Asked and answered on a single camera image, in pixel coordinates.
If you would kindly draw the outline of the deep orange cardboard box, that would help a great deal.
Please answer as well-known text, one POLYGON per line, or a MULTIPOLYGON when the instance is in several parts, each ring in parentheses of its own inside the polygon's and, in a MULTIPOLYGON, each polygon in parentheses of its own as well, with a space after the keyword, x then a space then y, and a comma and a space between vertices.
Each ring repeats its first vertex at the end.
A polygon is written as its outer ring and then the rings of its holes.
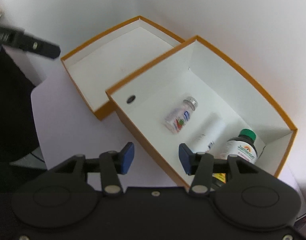
POLYGON ((226 125, 214 154, 240 130, 249 128, 256 134, 257 166, 275 177, 298 131, 251 75, 199 36, 139 68, 106 93, 121 122, 178 186, 188 187, 192 182, 179 161, 178 147, 198 137, 212 118, 226 125), (164 126, 164 118, 188 96, 197 100, 197 110, 173 134, 164 126))

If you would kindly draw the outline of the white spray tube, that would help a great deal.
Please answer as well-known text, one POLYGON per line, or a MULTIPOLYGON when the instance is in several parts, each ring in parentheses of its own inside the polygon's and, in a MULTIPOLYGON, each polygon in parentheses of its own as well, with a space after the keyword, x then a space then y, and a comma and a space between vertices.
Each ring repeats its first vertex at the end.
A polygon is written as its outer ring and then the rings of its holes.
POLYGON ((194 153, 210 153, 215 143, 221 137, 226 127, 225 122, 215 113, 210 114, 197 135, 191 141, 194 153))

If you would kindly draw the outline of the shallow orange box lid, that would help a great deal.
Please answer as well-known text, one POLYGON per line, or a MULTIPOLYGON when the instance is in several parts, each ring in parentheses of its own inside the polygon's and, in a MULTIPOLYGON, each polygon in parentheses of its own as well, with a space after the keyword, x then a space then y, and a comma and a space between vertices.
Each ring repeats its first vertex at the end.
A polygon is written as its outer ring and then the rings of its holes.
POLYGON ((106 90, 185 40, 136 16, 84 42, 61 62, 84 102, 103 120, 114 111, 106 90))

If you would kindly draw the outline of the clear candy bottle silver cap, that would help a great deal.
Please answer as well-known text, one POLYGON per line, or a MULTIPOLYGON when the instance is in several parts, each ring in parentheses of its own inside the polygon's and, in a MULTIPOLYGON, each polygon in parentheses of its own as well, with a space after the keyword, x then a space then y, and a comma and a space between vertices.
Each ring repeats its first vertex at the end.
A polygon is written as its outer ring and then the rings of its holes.
POLYGON ((165 117, 165 126, 170 132, 174 134, 179 133, 190 120, 197 107, 197 100, 191 96, 188 96, 165 117))

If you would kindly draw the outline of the dark vitamin C bottle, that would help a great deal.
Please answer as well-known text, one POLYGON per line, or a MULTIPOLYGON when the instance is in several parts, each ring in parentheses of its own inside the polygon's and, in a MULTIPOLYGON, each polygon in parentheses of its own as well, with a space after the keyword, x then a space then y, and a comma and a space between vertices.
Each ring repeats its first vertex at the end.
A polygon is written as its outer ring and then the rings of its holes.
POLYGON ((244 160, 255 164, 257 161, 257 150, 254 146, 256 134, 250 129, 242 129, 237 137, 229 139, 216 155, 218 159, 226 160, 229 155, 237 155, 244 160))

